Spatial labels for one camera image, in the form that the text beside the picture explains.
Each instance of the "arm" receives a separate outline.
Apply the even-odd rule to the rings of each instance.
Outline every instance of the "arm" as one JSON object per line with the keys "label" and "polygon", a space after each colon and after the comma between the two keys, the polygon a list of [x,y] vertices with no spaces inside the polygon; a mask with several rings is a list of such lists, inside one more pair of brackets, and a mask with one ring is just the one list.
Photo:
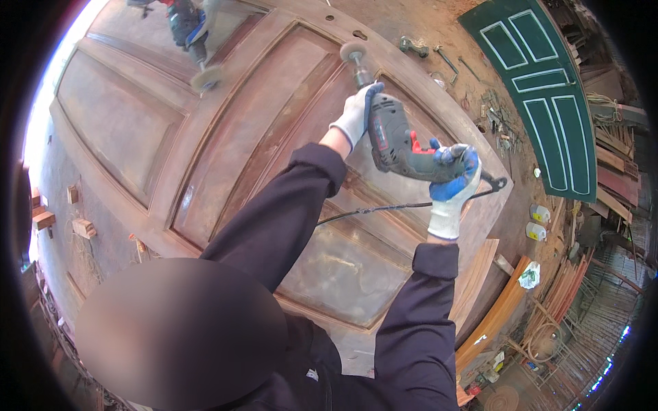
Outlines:
{"label": "arm", "polygon": [[480,162],[472,147],[437,150],[435,161],[463,155],[464,175],[432,183],[432,217],[427,242],[416,248],[413,274],[391,305],[377,331],[375,378],[439,406],[457,408],[455,324],[448,320],[455,293],[459,217],[463,203],[477,190]]}
{"label": "arm", "polygon": [[200,258],[229,264],[274,292],[309,242],[324,200],[336,195],[345,179],[343,160],[365,132],[365,99],[372,87],[375,92],[383,85],[349,97],[320,144],[293,152],[288,167],[229,221]]}

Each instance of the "plastic bottle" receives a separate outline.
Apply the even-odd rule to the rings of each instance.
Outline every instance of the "plastic bottle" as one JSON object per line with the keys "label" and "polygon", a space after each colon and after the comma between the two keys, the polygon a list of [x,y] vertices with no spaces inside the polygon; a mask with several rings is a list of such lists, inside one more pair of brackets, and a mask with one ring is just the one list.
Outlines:
{"label": "plastic bottle", "polygon": [[539,224],[529,222],[526,225],[526,235],[533,240],[543,241],[546,238],[546,229]]}
{"label": "plastic bottle", "polygon": [[533,204],[530,206],[530,216],[540,223],[547,224],[551,219],[551,212],[544,206]]}

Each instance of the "red trigger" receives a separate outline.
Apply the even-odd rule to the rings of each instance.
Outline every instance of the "red trigger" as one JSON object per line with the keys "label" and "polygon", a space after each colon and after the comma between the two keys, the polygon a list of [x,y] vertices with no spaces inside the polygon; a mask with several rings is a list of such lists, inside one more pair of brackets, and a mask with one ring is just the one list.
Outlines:
{"label": "red trigger", "polygon": [[434,154],[436,151],[435,149],[423,149],[420,146],[420,142],[416,140],[416,131],[411,130],[409,132],[409,137],[411,137],[411,152],[412,153],[417,153],[417,154]]}

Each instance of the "hand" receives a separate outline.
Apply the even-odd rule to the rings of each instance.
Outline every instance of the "hand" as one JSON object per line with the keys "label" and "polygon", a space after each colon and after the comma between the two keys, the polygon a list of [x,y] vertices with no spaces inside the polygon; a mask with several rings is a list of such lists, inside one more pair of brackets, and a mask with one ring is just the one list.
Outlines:
{"label": "hand", "polygon": [[345,100],[343,115],[329,124],[329,128],[339,128],[345,134],[350,145],[350,153],[368,129],[368,112],[372,96],[383,89],[384,83],[376,82],[362,88],[355,95],[349,96]]}
{"label": "hand", "polygon": [[462,158],[465,165],[464,174],[454,180],[430,184],[432,217],[427,231],[442,239],[456,240],[459,237],[461,207],[477,191],[482,165],[472,145],[441,147],[437,139],[431,139],[430,146],[436,150],[434,161],[437,163],[450,164]]}

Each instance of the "green painted door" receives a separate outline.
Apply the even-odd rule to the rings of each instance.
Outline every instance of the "green painted door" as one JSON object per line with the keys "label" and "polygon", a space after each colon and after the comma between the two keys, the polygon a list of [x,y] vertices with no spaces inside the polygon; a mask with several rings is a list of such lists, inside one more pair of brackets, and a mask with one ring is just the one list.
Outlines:
{"label": "green painted door", "polygon": [[547,194],[596,201],[593,128],[562,35],[535,0],[489,0],[459,17],[517,106]]}

